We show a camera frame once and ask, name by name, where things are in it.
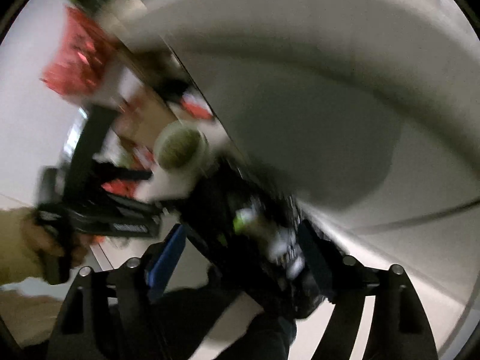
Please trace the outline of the left forearm beige sleeve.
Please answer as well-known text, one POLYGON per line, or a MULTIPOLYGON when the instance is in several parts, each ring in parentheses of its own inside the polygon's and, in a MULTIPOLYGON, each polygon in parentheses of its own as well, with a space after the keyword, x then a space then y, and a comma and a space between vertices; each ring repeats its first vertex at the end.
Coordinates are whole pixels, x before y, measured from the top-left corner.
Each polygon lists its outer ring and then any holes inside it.
POLYGON ((19 283, 29 277, 42 277, 40 259, 29 248, 22 234, 24 222, 31 213, 29 208, 1 210, 1 285, 19 283))

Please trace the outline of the left hand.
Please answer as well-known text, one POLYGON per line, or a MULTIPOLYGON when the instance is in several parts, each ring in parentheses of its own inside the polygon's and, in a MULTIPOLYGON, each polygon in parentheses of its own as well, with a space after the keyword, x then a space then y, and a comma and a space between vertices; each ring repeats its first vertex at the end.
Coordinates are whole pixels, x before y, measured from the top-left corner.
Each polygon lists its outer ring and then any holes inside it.
MULTIPOLYGON (((62 257, 64 255, 64 249, 42 227, 35 225, 30 214, 22 221, 21 234, 27 247, 36 254, 44 252, 53 257, 62 257)), ((74 247, 69 253, 72 259, 71 268, 78 267, 85 261, 86 254, 93 240, 94 237, 88 234, 77 233, 74 236, 74 247)))

